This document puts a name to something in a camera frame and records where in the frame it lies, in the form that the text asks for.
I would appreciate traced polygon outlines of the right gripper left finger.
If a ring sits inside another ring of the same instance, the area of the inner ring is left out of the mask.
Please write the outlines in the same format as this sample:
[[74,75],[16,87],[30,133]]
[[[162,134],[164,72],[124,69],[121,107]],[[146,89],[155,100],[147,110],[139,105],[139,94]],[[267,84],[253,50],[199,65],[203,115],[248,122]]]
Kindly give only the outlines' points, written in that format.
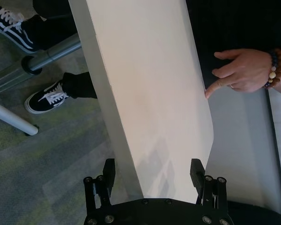
[[103,174],[95,179],[86,177],[83,179],[86,199],[86,210],[96,210],[95,196],[100,199],[101,208],[111,206],[110,196],[115,181],[115,159],[108,158],[105,161]]

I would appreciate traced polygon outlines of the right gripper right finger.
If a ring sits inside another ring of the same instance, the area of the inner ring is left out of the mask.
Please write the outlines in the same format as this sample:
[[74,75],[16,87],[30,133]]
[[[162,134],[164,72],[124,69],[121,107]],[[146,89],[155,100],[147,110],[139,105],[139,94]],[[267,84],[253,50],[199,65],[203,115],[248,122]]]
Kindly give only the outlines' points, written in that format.
[[211,207],[212,209],[227,209],[227,180],[224,177],[214,179],[205,175],[202,162],[193,158],[191,160],[190,177],[198,197],[196,204]]

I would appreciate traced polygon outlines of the person's left hand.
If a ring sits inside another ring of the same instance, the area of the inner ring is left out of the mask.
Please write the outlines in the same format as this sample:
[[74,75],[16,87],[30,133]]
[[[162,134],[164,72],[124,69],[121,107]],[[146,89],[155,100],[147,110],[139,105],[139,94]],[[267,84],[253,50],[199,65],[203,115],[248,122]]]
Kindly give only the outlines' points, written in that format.
[[215,52],[214,56],[221,60],[231,60],[231,62],[212,71],[218,80],[206,89],[206,98],[225,86],[239,92],[257,91],[266,84],[272,68],[270,54],[263,51],[235,49]]

